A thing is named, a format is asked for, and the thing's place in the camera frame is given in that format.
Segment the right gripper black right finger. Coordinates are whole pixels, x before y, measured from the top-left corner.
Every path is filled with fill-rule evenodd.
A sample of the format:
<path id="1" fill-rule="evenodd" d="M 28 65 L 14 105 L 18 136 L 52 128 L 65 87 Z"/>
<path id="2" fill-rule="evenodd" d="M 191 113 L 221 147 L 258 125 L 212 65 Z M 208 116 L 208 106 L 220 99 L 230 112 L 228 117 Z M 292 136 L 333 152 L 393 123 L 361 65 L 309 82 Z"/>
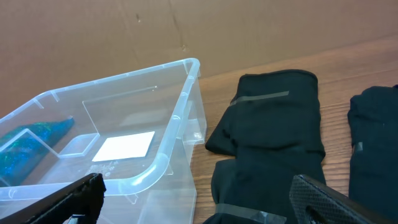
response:
<path id="1" fill-rule="evenodd" d="M 394 224 L 307 175 L 293 177 L 289 199 L 299 224 Z"/>

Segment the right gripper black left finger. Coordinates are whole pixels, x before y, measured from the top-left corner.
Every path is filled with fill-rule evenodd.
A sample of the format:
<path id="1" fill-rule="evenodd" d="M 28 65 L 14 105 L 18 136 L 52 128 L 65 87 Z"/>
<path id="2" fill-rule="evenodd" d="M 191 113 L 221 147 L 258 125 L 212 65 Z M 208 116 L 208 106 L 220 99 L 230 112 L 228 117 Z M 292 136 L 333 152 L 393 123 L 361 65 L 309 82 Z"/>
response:
<path id="1" fill-rule="evenodd" d="M 96 224 L 104 204 L 103 175 L 91 173 L 32 205 L 1 219 L 1 224 Z"/>

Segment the blue sparkly cloth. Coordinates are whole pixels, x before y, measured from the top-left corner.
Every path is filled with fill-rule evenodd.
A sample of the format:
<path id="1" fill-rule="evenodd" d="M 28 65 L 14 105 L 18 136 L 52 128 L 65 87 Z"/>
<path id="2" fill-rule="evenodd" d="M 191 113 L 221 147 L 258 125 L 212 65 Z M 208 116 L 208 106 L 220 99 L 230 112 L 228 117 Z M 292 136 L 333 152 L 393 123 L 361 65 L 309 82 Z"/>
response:
<path id="1" fill-rule="evenodd" d="M 21 185 L 73 127 L 72 117 L 18 126 L 1 137 L 1 186 Z"/>

